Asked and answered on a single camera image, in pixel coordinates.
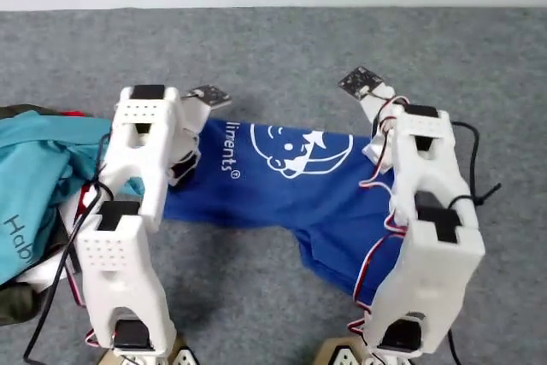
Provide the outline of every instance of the teal cloth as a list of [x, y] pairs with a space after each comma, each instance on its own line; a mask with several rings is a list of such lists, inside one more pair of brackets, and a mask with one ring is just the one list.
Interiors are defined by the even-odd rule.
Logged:
[[57, 206], [92, 178], [109, 129], [104, 119], [34, 111], [0, 120], [0, 285], [43, 255]]

